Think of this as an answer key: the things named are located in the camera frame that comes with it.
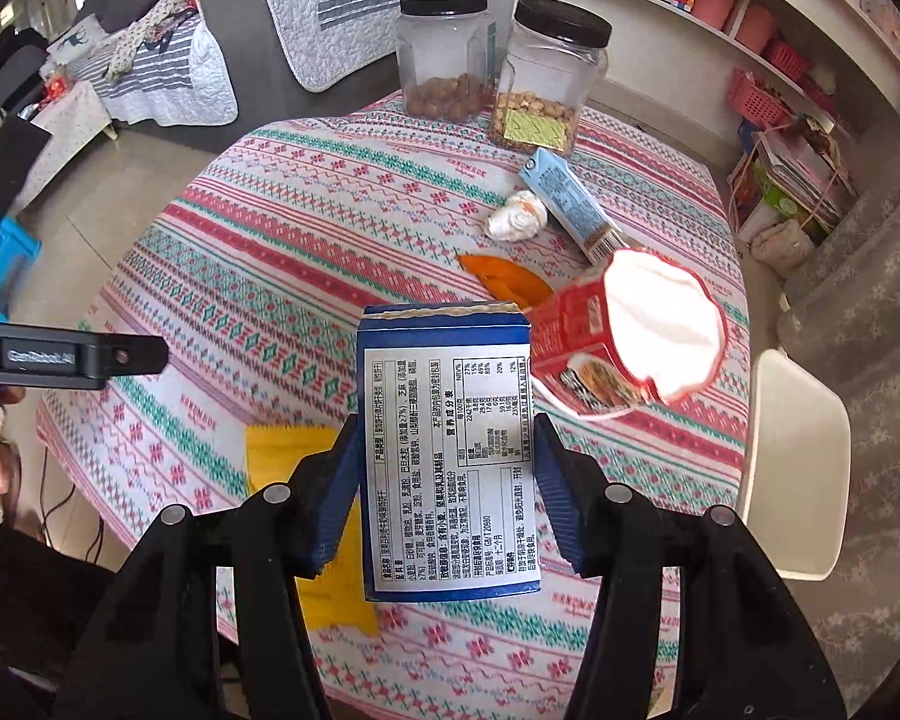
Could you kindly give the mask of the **light blue milk carton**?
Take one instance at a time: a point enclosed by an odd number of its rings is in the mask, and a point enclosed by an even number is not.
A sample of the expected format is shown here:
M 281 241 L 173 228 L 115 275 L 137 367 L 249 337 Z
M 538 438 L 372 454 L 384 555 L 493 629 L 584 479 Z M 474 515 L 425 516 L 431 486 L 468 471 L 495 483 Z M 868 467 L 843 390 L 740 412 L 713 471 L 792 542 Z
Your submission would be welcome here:
M 611 220 L 562 156 L 546 148 L 520 169 L 523 183 L 540 199 L 592 265 L 628 249 L 621 227 Z

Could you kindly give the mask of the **pink basket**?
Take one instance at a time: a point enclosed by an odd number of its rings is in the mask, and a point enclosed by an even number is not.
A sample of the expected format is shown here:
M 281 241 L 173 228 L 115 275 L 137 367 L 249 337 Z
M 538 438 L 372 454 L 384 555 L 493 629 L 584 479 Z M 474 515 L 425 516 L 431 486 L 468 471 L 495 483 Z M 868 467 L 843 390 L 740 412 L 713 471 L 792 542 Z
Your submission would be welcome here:
M 731 72 L 727 101 L 736 114 L 759 128 L 775 128 L 793 119 L 793 110 L 749 71 Z

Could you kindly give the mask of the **white chair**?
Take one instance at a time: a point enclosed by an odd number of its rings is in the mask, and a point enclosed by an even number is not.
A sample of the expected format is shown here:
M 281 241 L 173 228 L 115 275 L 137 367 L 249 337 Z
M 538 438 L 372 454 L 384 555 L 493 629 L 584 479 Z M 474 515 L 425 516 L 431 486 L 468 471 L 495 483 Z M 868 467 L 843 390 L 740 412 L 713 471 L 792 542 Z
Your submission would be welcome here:
M 834 571 L 850 488 L 850 421 L 839 395 L 779 349 L 751 372 L 745 472 L 736 512 L 787 580 Z

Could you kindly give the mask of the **patterned tablecloth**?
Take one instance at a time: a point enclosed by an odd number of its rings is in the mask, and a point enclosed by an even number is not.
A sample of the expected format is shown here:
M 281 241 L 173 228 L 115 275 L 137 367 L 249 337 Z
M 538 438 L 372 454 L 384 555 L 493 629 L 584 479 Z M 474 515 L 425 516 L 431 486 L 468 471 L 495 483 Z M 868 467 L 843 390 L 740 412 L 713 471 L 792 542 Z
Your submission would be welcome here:
M 159 335 L 169 367 L 98 394 L 46 395 L 41 440 L 126 544 L 172 502 L 237 505 L 248 426 L 338 426 L 354 410 L 368 305 L 479 301 L 466 254 L 518 263 L 551 286 L 585 270 L 560 227 L 516 244 L 486 236 L 521 163 L 489 140 L 484 119 L 411 119 L 398 98 L 240 138 L 155 218 L 84 317 L 92 330 Z M 655 504 L 695 514 L 733 504 L 751 353 L 717 185 L 706 166 L 598 110 L 582 115 L 571 166 L 629 239 L 701 278 L 728 346 L 717 379 L 678 405 L 592 424 L 556 416 L 554 427 Z M 375 635 L 318 632 L 326 692 L 380 718 L 560 717 L 598 589 L 571 573 L 549 533 L 538 548 L 532 595 L 383 605 Z

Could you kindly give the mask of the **grey floral curtain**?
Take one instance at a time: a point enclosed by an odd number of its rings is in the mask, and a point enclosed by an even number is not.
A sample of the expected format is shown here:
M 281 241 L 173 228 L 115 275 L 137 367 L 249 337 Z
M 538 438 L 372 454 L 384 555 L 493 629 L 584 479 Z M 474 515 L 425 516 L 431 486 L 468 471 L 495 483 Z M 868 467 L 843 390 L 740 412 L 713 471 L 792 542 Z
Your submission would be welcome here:
M 850 713 L 900 670 L 900 135 L 854 208 L 785 283 L 787 356 L 850 419 L 850 494 L 837 566 L 798 603 Z

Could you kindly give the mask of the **jar with peanuts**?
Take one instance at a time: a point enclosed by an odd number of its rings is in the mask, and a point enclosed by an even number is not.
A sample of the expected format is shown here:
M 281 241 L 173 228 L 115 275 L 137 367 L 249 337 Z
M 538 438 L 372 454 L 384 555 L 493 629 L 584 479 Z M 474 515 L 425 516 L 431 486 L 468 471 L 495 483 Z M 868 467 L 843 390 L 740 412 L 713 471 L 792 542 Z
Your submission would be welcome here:
M 518 0 L 489 138 L 512 151 L 567 158 L 592 86 L 605 75 L 613 27 L 562 0 Z

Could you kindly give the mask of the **small table with dotted cloth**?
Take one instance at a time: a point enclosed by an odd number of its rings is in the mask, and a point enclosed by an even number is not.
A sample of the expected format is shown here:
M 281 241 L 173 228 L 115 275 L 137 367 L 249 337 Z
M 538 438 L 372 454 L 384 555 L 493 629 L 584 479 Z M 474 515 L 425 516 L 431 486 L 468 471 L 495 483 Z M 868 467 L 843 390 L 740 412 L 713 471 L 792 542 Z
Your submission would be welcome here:
M 25 210 L 98 135 L 105 135 L 112 142 L 118 138 L 110 112 L 87 82 L 77 82 L 68 93 L 48 104 L 35 115 L 32 124 L 50 133 L 52 138 L 30 167 L 25 184 L 9 210 L 11 216 Z

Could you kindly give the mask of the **jar with brown nuts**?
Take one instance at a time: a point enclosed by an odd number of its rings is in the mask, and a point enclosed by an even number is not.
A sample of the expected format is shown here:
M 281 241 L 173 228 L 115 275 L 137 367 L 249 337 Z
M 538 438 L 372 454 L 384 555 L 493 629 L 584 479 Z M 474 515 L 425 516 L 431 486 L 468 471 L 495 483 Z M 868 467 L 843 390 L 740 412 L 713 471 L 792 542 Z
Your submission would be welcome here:
M 395 29 L 406 114 L 455 124 L 473 119 L 493 86 L 489 0 L 400 0 Z

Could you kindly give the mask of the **white bookshelf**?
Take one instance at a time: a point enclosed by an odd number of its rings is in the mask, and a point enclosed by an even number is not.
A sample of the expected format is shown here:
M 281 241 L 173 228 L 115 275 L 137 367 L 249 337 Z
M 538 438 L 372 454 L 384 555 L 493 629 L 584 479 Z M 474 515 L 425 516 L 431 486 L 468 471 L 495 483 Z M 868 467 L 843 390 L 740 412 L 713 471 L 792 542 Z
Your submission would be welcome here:
M 610 23 L 590 104 L 714 166 L 740 151 L 735 71 L 818 117 L 852 166 L 900 131 L 900 50 L 859 0 L 560 1 Z M 500 18 L 516 3 L 491 0 Z

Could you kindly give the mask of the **red instant noodle cup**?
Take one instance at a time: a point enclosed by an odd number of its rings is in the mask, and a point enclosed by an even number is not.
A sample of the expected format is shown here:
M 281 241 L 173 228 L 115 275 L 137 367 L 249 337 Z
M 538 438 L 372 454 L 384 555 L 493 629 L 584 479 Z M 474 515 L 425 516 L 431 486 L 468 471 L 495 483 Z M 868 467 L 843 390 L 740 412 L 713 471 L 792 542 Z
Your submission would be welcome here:
M 528 312 L 541 398 L 583 421 L 673 405 L 712 383 L 727 321 L 699 278 L 621 249 Z

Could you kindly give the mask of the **blue snack box with label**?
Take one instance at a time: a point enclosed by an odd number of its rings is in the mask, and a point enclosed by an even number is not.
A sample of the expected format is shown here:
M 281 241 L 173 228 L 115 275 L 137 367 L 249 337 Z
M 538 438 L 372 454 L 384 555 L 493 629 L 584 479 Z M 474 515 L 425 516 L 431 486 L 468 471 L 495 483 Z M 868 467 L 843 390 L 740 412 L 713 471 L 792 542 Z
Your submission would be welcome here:
M 356 364 L 368 600 L 537 592 L 530 322 L 520 307 L 369 305 Z

